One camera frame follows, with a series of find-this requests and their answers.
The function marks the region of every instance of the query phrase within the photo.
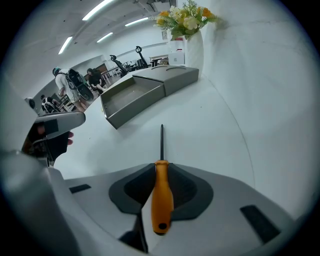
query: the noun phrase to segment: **white tabletop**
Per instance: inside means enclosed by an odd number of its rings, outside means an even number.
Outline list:
[[[113,86],[130,78],[131,72]],[[65,179],[119,171],[164,157],[253,186],[253,172],[242,133],[229,107],[204,76],[161,99],[118,130],[105,119],[98,98],[85,111],[85,123],[73,130],[73,145],[54,167]]]

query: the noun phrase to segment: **ceiling light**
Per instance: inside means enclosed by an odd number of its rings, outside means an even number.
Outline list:
[[[104,0],[103,2],[99,3],[96,7],[94,7],[84,18],[83,21],[87,21],[90,19],[92,15],[94,15],[97,11],[99,11],[101,8],[105,7],[107,4],[112,2],[113,0]]]
[[[65,48],[67,47],[67,45],[69,44],[69,42],[71,41],[71,39],[72,39],[72,36],[68,37],[68,38],[65,40],[65,42],[64,42],[64,44],[62,45],[62,47],[61,47],[61,49],[60,49],[60,51],[59,51],[58,54],[62,54],[62,53],[63,53],[63,51],[65,50]]]
[[[98,41],[96,41],[97,43],[100,43],[103,39],[107,38],[108,36],[111,36],[113,33],[109,33],[109,34],[106,34],[104,37],[102,37],[101,39],[99,39]]]
[[[146,18],[141,18],[141,19],[138,19],[138,20],[136,20],[136,21],[132,21],[132,22],[130,22],[130,23],[128,23],[128,24],[125,24],[125,26],[128,27],[128,26],[131,26],[131,25],[133,25],[133,24],[135,24],[135,23],[146,21],[147,19],[148,19],[148,17],[146,17]]]

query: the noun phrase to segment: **flower vase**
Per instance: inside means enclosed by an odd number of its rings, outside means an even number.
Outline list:
[[[199,69],[199,77],[204,67],[204,42],[202,40],[201,31],[193,34],[186,40],[186,59],[187,66]]]

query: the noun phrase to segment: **orange screwdriver handle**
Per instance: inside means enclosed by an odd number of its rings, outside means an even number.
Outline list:
[[[171,212],[174,210],[174,199],[168,182],[169,162],[159,160],[154,164],[156,179],[151,204],[152,228],[158,235],[164,235],[170,228]]]

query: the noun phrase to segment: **white flower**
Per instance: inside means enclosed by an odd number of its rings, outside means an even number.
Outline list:
[[[175,20],[180,18],[181,10],[173,5],[170,8],[170,17],[174,18]]]
[[[195,17],[191,16],[191,17],[186,17],[183,21],[183,25],[188,29],[188,30],[192,30],[192,29],[196,29],[198,28],[198,24],[199,24],[199,20],[197,20]]]

